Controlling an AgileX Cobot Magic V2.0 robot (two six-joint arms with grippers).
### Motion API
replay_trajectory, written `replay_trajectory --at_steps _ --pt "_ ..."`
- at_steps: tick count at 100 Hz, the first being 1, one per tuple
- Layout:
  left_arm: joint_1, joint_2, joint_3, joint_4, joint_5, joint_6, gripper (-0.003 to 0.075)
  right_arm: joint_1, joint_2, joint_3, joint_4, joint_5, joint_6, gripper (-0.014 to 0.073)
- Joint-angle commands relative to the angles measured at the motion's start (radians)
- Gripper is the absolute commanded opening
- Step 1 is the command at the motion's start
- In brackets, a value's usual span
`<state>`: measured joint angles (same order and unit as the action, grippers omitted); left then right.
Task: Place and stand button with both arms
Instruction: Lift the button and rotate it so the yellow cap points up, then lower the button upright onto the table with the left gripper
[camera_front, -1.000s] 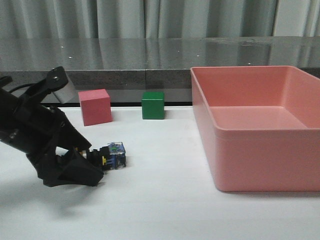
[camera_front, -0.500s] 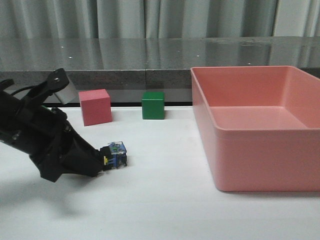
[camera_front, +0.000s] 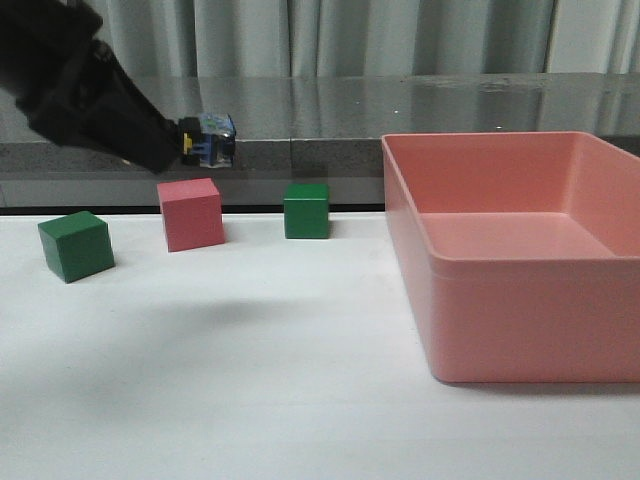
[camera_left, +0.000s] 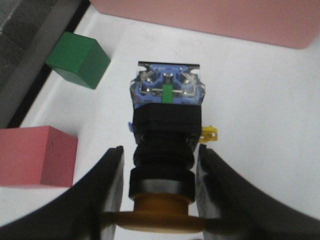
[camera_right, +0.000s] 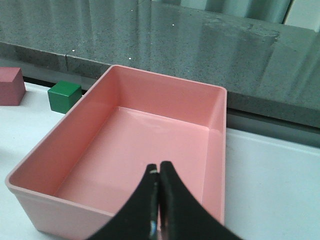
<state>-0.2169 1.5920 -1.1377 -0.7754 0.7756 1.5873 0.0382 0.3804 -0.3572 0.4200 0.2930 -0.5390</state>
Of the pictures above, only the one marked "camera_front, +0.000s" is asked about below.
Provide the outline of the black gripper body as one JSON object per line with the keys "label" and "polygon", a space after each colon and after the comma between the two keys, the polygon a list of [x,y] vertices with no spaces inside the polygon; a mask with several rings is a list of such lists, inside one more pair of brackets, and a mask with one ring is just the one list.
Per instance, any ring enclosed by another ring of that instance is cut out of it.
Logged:
{"label": "black gripper body", "polygon": [[57,145],[130,145],[127,76],[96,38],[102,24],[83,1],[1,3],[1,88],[29,127]]}

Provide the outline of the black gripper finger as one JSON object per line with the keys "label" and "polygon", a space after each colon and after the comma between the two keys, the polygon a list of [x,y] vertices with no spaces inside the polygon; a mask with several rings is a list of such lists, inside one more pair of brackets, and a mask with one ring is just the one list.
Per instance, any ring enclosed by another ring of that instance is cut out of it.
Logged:
{"label": "black gripper finger", "polygon": [[126,76],[108,77],[83,114],[82,133],[103,150],[153,173],[168,170],[180,156],[175,123]]}

